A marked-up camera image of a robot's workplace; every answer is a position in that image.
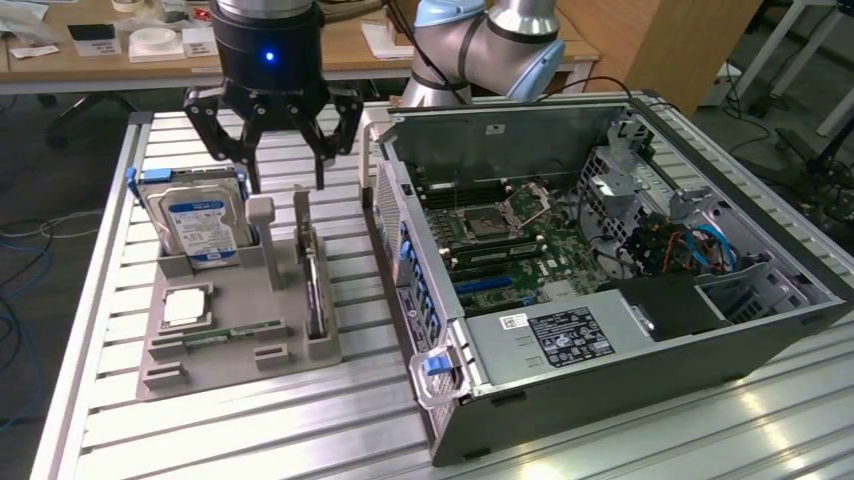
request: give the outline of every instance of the robotic arm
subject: robotic arm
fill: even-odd
[[[415,40],[429,59],[415,56],[401,106],[458,105],[471,83],[533,101],[563,60],[554,12],[555,0],[499,0],[489,12],[483,0],[422,0]]]
[[[298,130],[315,155],[318,189],[323,169],[353,149],[362,99],[355,90],[334,89],[322,75],[323,13],[314,0],[211,0],[211,19],[224,81],[191,88],[184,111],[215,159],[248,171],[260,192],[256,153],[263,132]],[[216,118],[220,100],[244,121],[232,138]],[[317,117],[333,102],[341,122],[325,135]]]

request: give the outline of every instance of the gray carpet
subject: gray carpet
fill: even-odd
[[[768,34],[766,29],[745,37],[734,53],[738,64],[749,63]],[[766,81],[794,48],[794,43],[786,43],[774,55],[762,74]],[[816,147],[822,147],[828,140],[818,137],[813,130],[852,86],[854,74],[822,58],[816,58],[789,92],[790,111],[773,110],[762,123],[770,128],[796,129]],[[762,82],[757,82],[745,103],[764,89]],[[182,92],[178,90],[136,92],[128,98],[143,110],[175,111],[182,106]],[[68,106],[75,99],[74,95],[62,95],[60,106]],[[10,100],[8,97],[0,98],[0,104],[8,104]],[[0,115],[0,224],[28,218],[54,218],[103,207],[122,144],[126,114],[112,105],[99,106],[67,131],[70,148],[54,151],[43,142],[42,132],[58,113],[58,109],[43,109],[35,97],[22,96],[15,108]],[[761,134],[760,129],[733,120],[718,109],[702,109],[694,120],[725,147]],[[850,161],[853,151],[854,139],[848,142],[841,160]],[[781,162],[773,140],[745,147],[740,154],[769,166]],[[87,229],[94,221],[92,218],[75,221],[67,228],[70,231]],[[43,241],[43,238],[35,237],[20,244],[39,247]],[[56,240],[51,248],[54,267],[50,273],[35,288],[14,301],[43,359],[47,387],[46,395],[28,413],[24,423],[0,432],[0,479],[4,480],[27,478],[30,473],[94,241],[95,236]],[[0,279],[30,258],[30,254],[0,249]],[[7,357],[10,345],[10,342],[0,345],[0,358]],[[34,378],[34,363],[22,354],[12,368],[0,375],[0,418],[14,416],[28,403],[35,389]]]

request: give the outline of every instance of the wooden cabinet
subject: wooden cabinet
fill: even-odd
[[[593,75],[657,91],[686,115],[712,88],[762,0],[558,0],[602,52]],[[586,91],[614,91],[594,81]]]

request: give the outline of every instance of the green circuit board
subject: green circuit board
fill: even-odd
[[[513,252],[514,247],[494,247],[503,245],[502,242],[531,239],[534,243],[525,245],[537,246],[534,252],[523,253],[518,259],[497,258],[485,266],[466,265],[461,269],[459,263],[447,264],[455,287],[491,279],[513,281],[509,286],[459,295],[470,315],[546,303],[562,296],[587,295],[611,276],[619,277],[619,272],[609,274],[594,259],[591,248],[570,221],[565,200],[551,194],[545,198],[545,188],[529,189],[525,185],[529,184],[517,186],[517,194],[505,202],[426,212],[441,249],[483,251],[482,258],[489,258],[497,250]]]

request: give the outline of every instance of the motherboard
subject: motherboard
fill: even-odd
[[[467,316],[587,295],[619,276],[578,232],[566,192],[545,181],[481,189],[474,198],[491,195],[490,203],[469,203],[466,191],[431,192],[454,197],[455,205],[426,209]]]

